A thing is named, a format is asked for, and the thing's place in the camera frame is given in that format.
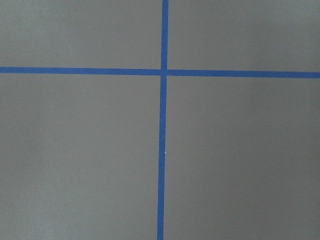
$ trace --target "gray panel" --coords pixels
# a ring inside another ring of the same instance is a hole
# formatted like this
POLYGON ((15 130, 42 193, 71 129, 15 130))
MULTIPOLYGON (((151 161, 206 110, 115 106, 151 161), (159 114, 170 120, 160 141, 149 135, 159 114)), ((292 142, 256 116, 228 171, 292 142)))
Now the gray panel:
POLYGON ((320 82, 168 79, 165 239, 320 239, 320 82))
POLYGON ((318 0, 172 0, 170 69, 320 71, 318 0))
POLYGON ((155 239, 159 77, 0 79, 0 239, 155 239))
POLYGON ((160 68, 158 0, 2 0, 0 32, 0 66, 160 68))

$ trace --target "blue line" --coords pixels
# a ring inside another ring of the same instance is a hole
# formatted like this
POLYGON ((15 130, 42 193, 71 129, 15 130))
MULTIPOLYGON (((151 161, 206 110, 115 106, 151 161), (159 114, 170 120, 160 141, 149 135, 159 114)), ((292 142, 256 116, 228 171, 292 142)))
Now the blue line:
POLYGON ((320 79, 320 72, 168 69, 168 76, 320 79))
POLYGON ((157 240, 164 239, 169 0, 162 0, 157 240))
POLYGON ((82 74, 82 75, 145 75, 159 76, 159 69, 80 68, 80 67, 0 67, 3 74, 82 74))

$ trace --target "vertical blue line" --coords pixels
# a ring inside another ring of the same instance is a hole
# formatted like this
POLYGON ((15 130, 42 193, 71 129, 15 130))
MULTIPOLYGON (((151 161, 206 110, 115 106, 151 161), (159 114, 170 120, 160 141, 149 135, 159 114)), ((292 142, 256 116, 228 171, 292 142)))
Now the vertical blue line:
POLYGON ((157 240, 164 239, 169 0, 162 0, 157 240))

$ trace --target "horizontal blue line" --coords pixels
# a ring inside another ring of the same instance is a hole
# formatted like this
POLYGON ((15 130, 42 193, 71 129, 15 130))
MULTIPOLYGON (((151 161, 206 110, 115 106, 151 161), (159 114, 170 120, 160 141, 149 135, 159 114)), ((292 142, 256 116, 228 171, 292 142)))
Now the horizontal blue line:
POLYGON ((168 76, 320 79, 320 72, 168 69, 168 76))
POLYGON ((80 67, 0 67, 3 74, 82 74, 82 75, 145 75, 160 76, 159 69, 80 68, 80 67))
MULTIPOLYGON (((1 66, 3 74, 80 74, 161 76, 161 69, 1 66)), ((320 72, 168 69, 168 76, 320 79, 320 72)))

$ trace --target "gray surface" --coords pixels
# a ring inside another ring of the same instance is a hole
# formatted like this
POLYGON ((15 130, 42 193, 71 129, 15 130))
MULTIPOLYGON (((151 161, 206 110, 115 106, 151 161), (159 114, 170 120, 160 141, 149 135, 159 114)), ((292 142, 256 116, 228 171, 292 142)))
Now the gray surface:
POLYGON ((0 75, 0 239, 156 239, 159 77, 0 75))
POLYGON ((320 82, 169 77, 165 240, 320 239, 320 82))
POLYGON ((171 0, 170 69, 320 71, 319 0, 171 0))
POLYGON ((159 0, 2 0, 0 66, 160 68, 159 0))

